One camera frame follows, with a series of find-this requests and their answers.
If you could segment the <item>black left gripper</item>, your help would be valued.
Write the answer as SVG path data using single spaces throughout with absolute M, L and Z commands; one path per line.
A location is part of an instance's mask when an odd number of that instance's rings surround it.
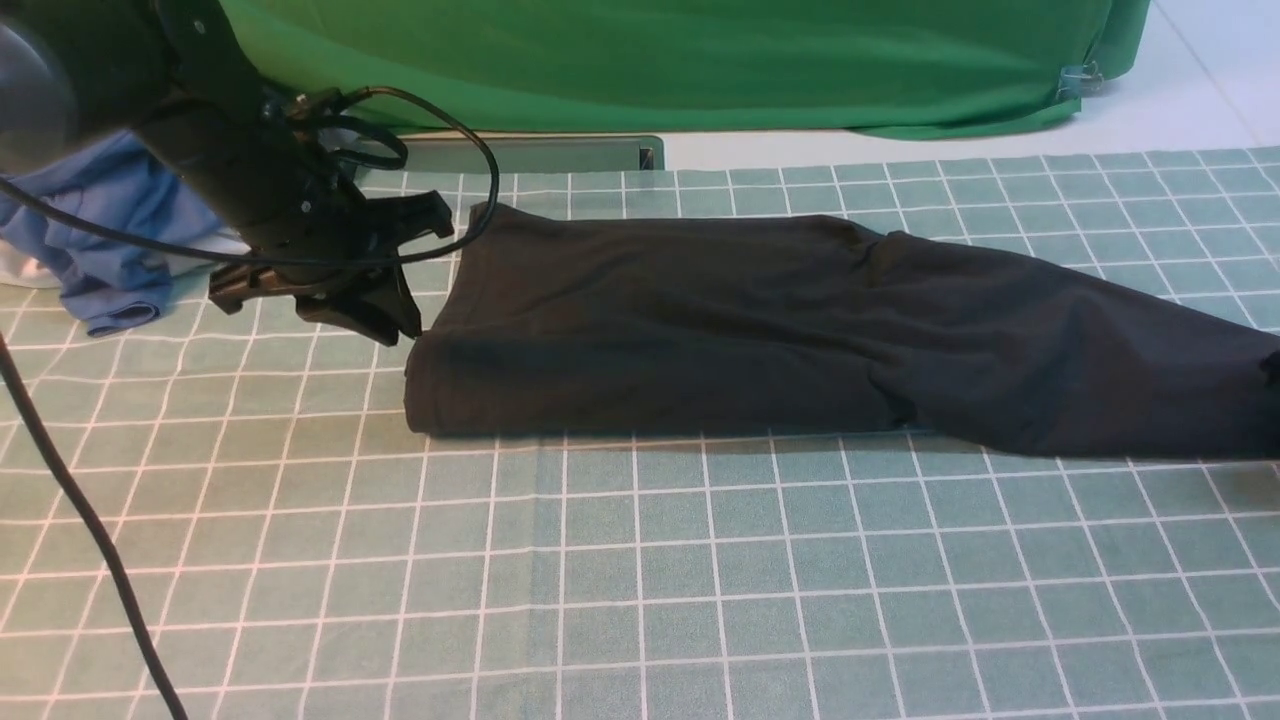
M 438 192 L 367 199 L 346 174 L 352 152 L 326 150 L 325 129 L 369 132 L 397 161 L 404 145 L 346 115 L 340 95 L 302 96 L 292 108 L 234 117 L 211 102 L 175 100 L 140 126 L 143 145 L 174 170 L 248 246 L 250 263 L 218 268 L 207 300 L 239 313 L 256 299 L 294 296 L 301 319 L 383 346 L 422 333 L 399 247 L 454 231 Z

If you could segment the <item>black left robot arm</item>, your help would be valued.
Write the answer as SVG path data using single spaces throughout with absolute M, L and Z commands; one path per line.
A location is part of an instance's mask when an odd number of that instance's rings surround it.
M 27 173 L 133 133 L 248 246 L 209 281 L 224 313 L 292 297 L 306 322 L 392 346 L 422 333 L 398 250 L 448 237 L 438 192 L 367 199 L 353 165 L 401 169 L 406 146 L 349 115 L 365 92 L 289 97 L 216 1 L 5 1 L 3 169 Z

